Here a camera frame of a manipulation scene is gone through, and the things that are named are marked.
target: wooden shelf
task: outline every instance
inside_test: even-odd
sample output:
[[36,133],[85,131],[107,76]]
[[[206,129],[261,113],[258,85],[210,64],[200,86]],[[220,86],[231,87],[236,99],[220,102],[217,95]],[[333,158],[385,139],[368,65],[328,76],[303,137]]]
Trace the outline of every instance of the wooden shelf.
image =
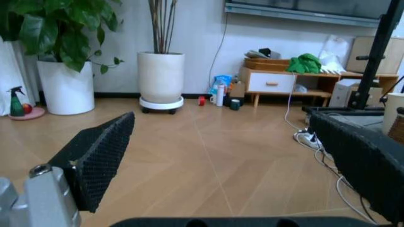
[[332,94],[329,92],[322,91],[322,90],[309,89],[305,93],[294,91],[292,93],[292,95],[293,96],[318,96],[318,97],[322,97],[322,98],[330,98]]
[[[323,98],[323,106],[327,106],[329,99],[332,96],[335,83],[343,78],[361,79],[363,77],[362,73],[355,72],[344,72],[341,75],[331,74],[331,73],[291,73],[286,71],[273,71],[273,70],[253,70],[243,67],[240,71],[240,78],[246,83],[246,87],[249,87],[250,76],[252,73],[267,73],[267,74],[285,74],[285,75],[296,75],[296,78],[301,77],[314,77],[317,78],[317,89],[309,89],[308,92],[293,92],[293,96],[311,96],[313,97],[313,103],[315,103],[316,98]],[[398,75],[395,74],[377,74],[376,79],[379,80],[380,87],[383,88],[383,93],[388,91],[397,81]],[[262,90],[246,90],[247,93],[252,94],[251,97],[254,98],[254,107],[258,106],[260,95],[289,95],[290,93],[285,93],[281,91],[265,89]]]
[[[251,72],[260,72],[260,73],[277,73],[277,74],[288,74],[291,75],[293,73],[286,71],[267,71],[267,70],[252,70],[247,68]],[[297,76],[306,76],[306,77],[331,77],[331,78],[339,78],[339,77],[352,77],[352,78],[361,78],[363,76],[362,73],[356,72],[343,72],[341,75],[331,74],[331,73],[295,73]],[[376,78],[398,78],[397,74],[377,74]]]

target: wall-mounted tv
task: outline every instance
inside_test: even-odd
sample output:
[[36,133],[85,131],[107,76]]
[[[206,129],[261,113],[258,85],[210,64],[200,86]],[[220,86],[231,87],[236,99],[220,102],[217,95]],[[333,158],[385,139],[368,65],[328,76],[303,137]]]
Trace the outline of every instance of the wall-mounted tv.
[[391,0],[226,0],[225,11],[378,27]]

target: spray bottle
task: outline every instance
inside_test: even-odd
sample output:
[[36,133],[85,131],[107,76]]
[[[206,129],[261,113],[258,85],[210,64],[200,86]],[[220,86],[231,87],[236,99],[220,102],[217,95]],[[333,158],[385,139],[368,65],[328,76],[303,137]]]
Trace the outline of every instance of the spray bottle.
[[22,86],[14,87],[9,92],[11,92],[11,105],[10,105],[10,115],[13,117],[23,117],[25,116],[24,109],[20,103],[20,100],[17,97],[17,92],[25,95],[21,91]]

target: caster wheel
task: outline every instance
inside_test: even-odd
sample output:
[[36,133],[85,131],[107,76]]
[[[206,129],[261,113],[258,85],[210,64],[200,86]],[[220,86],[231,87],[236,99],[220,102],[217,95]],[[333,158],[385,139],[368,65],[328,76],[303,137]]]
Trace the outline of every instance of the caster wheel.
[[148,108],[146,108],[146,107],[143,107],[141,111],[144,114],[148,114],[150,112],[150,110]]
[[177,109],[172,109],[172,110],[168,111],[168,113],[171,115],[174,115],[176,112],[177,112]]

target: wooden floor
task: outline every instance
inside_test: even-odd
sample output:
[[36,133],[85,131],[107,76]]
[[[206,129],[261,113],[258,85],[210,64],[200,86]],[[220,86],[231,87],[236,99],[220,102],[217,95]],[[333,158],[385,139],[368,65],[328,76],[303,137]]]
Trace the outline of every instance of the wooden floor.
[[[83,226],[133,217],[348,216],[361,219],[335,190],[336,177],[297,144],[285,105],[239,111],[186,100],[175,115],[142,114],[136,99],[99,99],[89,113],[27,122],[0,118],[0,175],[19,192],[29,169],[47,162],[79,130],[128,111],[134,134],[96,214]],[[292,107],[290,121],[305,114]],[[359,196],[343,186],[360,210]],[[378,221],[382,217],[372,212]]]

